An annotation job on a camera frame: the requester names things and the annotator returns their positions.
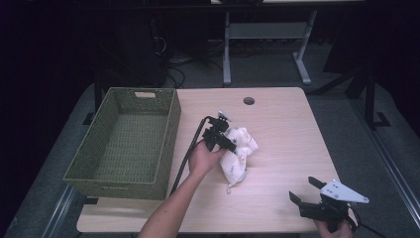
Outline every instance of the crumpled towel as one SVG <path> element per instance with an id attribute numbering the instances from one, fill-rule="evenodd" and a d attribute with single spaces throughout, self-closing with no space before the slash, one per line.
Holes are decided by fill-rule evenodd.
<path id="1" fill-rule="evenodd" d="M 247 175 L 247 157 L 259 146 L 248 133 L 247 128 L 244 127 L 229 128 L 225 133 L 225 137 L 237 146 L 235 152 L 226 152 L 220 160 L 220 165 L 229 182 L 227 192 L 230 194 L 231 187 L 245 179 Z"/>

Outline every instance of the green woven basket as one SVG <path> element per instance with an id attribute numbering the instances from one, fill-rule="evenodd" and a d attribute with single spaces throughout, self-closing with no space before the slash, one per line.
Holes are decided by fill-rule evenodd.
<path id="1" fill-rule="evenodd" d="M 88 196 L 164 200 L 180 113 L 175 89 L 110 88 L 63 180 Z"/>

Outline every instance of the table top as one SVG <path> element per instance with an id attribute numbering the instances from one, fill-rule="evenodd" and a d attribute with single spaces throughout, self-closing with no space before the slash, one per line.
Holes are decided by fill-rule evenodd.
<path id="1" fill-rule="evenodd" d="M 198 187 L 180 232 L 229 233 L 316 231 L 289 199 L 292 191 L 302 201 L 320 201 L 319 189 L 308 177 L 338 179 L 327 147 L 302 89 L 297 87 L 178 89 L 182 108 L 168 192 L 191 143 L 206 116 L 226 112 L 231 127 L 246 127 L 260 148 L 247 160 L 245 180 L 227 194 L 220 167 Z M 255 104 L 247 105 L 251 97 Z M 188 174 L 186 166 L 181 181 Z M 161 201 L 99 198 L 85 204 L 77 223 L 81 232 L 139 232 Z"/>

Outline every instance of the black cable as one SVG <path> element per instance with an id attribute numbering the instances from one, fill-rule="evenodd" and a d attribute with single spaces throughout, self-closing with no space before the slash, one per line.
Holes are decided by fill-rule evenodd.
<path id="1" fill-rule="evenodd" d="M 185 82 L 185 73 L 182 70 L 180 70 L 178 68 L 174 68 L 174 67 L 168 67 L 167 69 L 175 70 L 175 71 L 179 72 L 182 75 L 182 81 L 181 82 L 177 82 L 175 80 L 175 78 L 170 73 L 167 74 L 167 76 L 173 81 L 173 86 L 175 88 L 183 87 L 183 83 Z"/>
<path id="2" fill-rule="evenodd" d="M 362 223 L 362 220 L 361 220 L 361 217 L 359 216 L 359 214 L 353 209 L 353 208 L 351 208 L 350 206 L 349 206 L 349 208 L 353 211 L 353 213 L 355 214 L 355 216 L 356 216 L 356 219 L 358 220 L 358 227 L 364 227 L 364 228 L 366 228 L 368 231 L 370 231 L 370 232 L 372 232 L 372 233 L 374 233 L 375 235 L 377 235 L 377 236 L 379 236 L 379 237 L 381 237 L 381 238 L 386 238 L 386 236 L 384 236 L 383 234 L 381 234 L 380 232 L 378 232 L 378 231 L 376 231 L 375 229 L 373 229 L 373 228 L 371 228 L 371 227 L 369 227 L 369 226 L 367 226 L 367 225 L 365 225 L 365 224 L 363 224 Z"/>
<path id="3" fill-rule="evenodd" d="M 179 168 L 179 172 L 176 175 L 176 179 L 175 179 L 175 182 L 173 183 L 172 190 L 170 191 L 170 195 L 172 195 L 176 191 L 176 189 L 178 188 L 178 184 L 179 184 L 179 181 L 182 177 L 182 172 L 183 172 L 183 170 L 185 168 L 185 165 L 188 161 L 189 155 L 191 154 L 192 150 L 194 149 L 195 144 L 197 144 L 198 136 L 200 135 L 200 132 L 203 129 L 204 123 L 206 122 L 206 120 L 208 118 L 210 118 L 210 117 L 207 116 L 203 120 L 201 120 L 200 125 L 198 126 L 197 131 L 195 132 L 194 138 L 192 139 L 191 144 L 189 145 L 189 148 L 186 151 L 185 157 L 182 160 L 181 167 Z"/>

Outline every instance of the human hand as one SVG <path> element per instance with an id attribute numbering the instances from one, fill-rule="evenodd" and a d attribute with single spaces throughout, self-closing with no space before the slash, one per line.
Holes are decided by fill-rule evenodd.
<path id="1" fill-rule="evenodd" d="M 314 220 L 316 227 L 318 228 L 319 234 L 322 238 L 352 238 L 353 231 L 350 227 L 349 222 L 344 220 L 338 226 L 337 231 L 330 233 L 328 231 L 328 225 L 325 221 Z"/>
<path id="2" fill-rule="evenodd" d="M 190 174 L 204 178 L 219 163 L 226 152 L 227 149 L 222 148 L 218 151 L 210 152 L 205 142 L 200 141 L 195 145 L 188 159 Z"/>

